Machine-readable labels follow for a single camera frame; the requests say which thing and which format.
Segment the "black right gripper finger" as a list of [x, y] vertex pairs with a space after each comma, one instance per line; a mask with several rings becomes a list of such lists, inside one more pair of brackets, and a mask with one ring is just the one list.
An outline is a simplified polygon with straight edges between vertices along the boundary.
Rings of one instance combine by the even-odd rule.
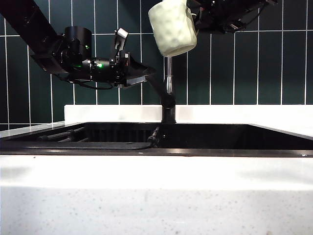
[[203, 7], [200, 7], [195, 17], [195, 28], [203, 28], [202, 12], [203, 12]]

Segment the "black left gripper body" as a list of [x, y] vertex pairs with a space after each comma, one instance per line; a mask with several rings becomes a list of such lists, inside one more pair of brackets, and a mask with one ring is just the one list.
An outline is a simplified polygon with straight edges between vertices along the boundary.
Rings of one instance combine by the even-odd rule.
[[111, 59], [111, 70], [113, 73], [112, 85], [114, 87], [126, 87], [130, 64], [130, 53], [119, 51]]

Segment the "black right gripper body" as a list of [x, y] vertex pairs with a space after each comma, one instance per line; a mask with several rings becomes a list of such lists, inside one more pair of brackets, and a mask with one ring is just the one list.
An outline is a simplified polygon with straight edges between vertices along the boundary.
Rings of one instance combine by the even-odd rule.
[[199, 8], [203, 7], [203, 28], [197, 31], [237, 32], [245, 28], [241, 18], [245, 13], [242, 0], [198, 0]]

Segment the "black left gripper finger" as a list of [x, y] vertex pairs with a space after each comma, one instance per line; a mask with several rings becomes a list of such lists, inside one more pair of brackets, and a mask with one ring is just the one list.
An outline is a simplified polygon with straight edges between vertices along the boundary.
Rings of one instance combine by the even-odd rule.
[[122, 83], [122, 88], [127, 88], [139, 83], [144, 83], [146, 82], [146, 75], [142, 76], [125, 76], [123, 83]]
[[152, 75], [156, 73], [156, 69], [137, 62], [132, 56], [129, 59], [129, 75]]

